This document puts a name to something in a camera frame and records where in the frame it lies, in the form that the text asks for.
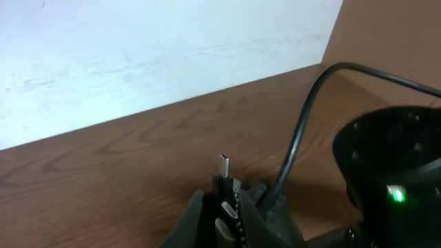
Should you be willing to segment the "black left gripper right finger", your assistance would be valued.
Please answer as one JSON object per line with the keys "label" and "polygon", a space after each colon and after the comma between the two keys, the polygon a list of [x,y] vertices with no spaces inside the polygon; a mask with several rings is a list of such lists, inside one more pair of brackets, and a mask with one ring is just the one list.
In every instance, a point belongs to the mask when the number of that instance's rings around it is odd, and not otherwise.
{"label": "black left gripper right finger", "polygon": [[238,212],[248,248],[283,248],[284,242],[273,234],[244,190],[238,191]]}

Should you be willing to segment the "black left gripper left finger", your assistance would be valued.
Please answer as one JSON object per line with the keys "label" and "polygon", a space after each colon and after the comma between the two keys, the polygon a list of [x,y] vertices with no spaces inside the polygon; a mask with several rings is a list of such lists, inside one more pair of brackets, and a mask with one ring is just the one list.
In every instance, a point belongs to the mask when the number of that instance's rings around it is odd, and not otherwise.
{"label": "black left gripper left finger", "polygon": [[203,209],[204,192],[196,190],[189,200],[187,209],[179,218],[159,248],[194,248],[197,243],[199,220]]}

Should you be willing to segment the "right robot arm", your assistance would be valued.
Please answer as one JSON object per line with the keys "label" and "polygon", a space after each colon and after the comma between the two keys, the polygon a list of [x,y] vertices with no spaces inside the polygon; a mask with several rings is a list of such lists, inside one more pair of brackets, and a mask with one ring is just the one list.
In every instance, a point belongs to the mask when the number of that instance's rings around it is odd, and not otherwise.
{"label": "right robot arm", "polygon": [[354,119],[332,152],[362,218],[305,240],[283,199],[264,213],[238,194],[242,247],[439,247],[440,111],[389,107]]}

